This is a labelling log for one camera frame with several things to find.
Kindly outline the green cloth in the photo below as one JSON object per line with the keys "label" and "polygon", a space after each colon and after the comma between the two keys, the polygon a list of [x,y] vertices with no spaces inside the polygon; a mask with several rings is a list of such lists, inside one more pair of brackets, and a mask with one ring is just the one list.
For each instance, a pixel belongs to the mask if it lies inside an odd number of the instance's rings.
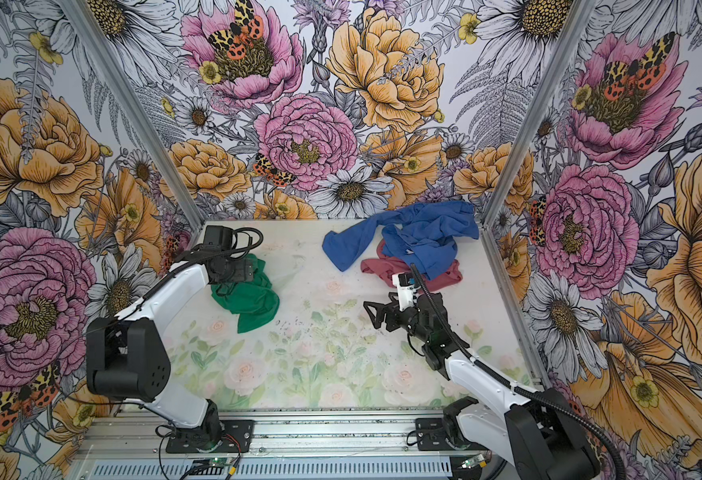
{"label": "green cloth", "polygon": [[212,298],[225,310],[237,315],[237,332],[248,333],[272,322],[280,307],[280,298],[265,272],[266,262],[254,254],[245,257],[253,268],[248,282],[212,284]]}

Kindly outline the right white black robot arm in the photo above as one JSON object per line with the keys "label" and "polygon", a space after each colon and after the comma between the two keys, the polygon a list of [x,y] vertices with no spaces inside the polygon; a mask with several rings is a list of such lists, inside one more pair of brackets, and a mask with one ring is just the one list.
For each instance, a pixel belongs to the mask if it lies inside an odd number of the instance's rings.
{"label": "right white black robot arm", "polygon": [[448,322],[441,295],[421,294],[402,303],[363,306],[376,329],[404,330],[422,341],[428,366],[469,395],[443,410],[455,446],[477,444],[514,466],[522,479],[592,479],[601,463],[591,448],[587,422],[554,389],[530,389],[485,364]]}

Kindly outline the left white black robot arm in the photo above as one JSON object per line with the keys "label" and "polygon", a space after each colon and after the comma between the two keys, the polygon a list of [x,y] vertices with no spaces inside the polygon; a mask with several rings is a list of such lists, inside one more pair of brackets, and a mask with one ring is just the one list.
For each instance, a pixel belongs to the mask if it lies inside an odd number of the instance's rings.
{"label": "left white black robot arm", "polygon": [[254,261],[245,256],[193,254],[131,305],[91,322],[86,331],[90,391],[165,420],[175,452],[243,451],[250,432],[225,426],[213,400],[172,378],[162,335],[208,285],[250,282],[254,272]]}

